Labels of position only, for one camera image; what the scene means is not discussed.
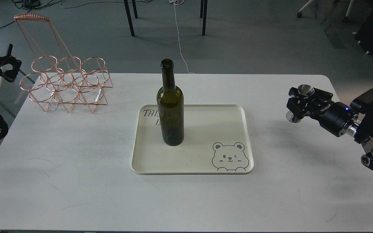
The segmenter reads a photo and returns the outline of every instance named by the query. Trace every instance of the bottle neck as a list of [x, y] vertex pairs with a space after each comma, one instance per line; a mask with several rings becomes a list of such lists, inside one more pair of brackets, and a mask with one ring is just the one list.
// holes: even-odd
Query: bottle neck
[[163, 90], [175, 90], [175, 77], [173, 68], [162, 69]]

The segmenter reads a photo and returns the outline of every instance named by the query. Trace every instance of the gray floor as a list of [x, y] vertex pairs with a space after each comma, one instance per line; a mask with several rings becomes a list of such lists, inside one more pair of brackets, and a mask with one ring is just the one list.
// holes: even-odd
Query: gray floor
[[[62, 5], [88, 2], [65, 0]], [[318, 0], [303, 12], [303, 18], [296, 18], [306, 2], [210, 0], [203, 37], [200, 0], [185, 0], [176, 7], [176, 15], [189, 72], [322, 74], [330, 79], [340, 100], [349, 104], [373, 87], [373, 55], [365, 54], [353, 34], [371, 12], [370, 1], [355, 1], [349, 22], [342, 22], [349, 0], [341, 0], [336, 6], [333, 1]], [[52, 20], [74, 56], [102, 57], [110, 72], [159, 73], [161, 59], [170, 58], [175, 72], [186, 73], [179, 54], [173, 5], [167, 0], [151, 0], [139, 2], [137, 7], [139, 19], [133, 18], [136, 37], [130, 36], [123, 3], [96, 3], [73, 9], [56, 4], [32, 12]], [[0, 0], [0, 26], [26, 11], [17, 9], [11, 0]], [[27, 25], [27, 29], [33, 35], [47, 33], [39, 23]], [[0, 55], [5, 54], [9, 43], [23, 62], [22, 70], [30, 73], [35, 58], [16, 24], [0, 29]], [[53, 41], [47, 41], [43, 49], [50, 51], [53, 46]], [[15, 114], [27, 96], [19, 89], [21, 78], [15, 83], [4, 82], [0, 90], [0, 99]], [[1, 106], [0, 113], [11, 125], [13, 117]]]

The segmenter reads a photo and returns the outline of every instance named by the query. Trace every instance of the wine bottle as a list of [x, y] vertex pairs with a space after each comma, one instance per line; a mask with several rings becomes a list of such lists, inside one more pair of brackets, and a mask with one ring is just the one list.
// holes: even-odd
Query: wine bottle
[[184, 95], [175, 86], [174, 63], [171, 59], [161, 62], [163, 86], [156, 100], [162, 137], [170, 146], [177, 146], [184, 140]]

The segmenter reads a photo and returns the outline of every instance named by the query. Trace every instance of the bear face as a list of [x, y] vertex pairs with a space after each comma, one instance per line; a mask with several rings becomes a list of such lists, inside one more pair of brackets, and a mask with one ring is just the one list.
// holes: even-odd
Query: bear face
[[214, 157], [212, 163], [217, 171], [244, 170], [249, 160], [244, 153], [244, 144], [237, 142], [233, 146], [216, 142], [213, 144]]

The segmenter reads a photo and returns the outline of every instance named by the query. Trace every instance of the cream tray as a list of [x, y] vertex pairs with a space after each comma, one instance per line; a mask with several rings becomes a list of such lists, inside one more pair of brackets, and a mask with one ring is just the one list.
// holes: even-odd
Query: cream tray
[[157, 105], [139, 111], [132, 168], [138, 174], [247, 174], [254, 167], [244, 110], [238, 105], [185, 105], [185, 138], [169, 146]]

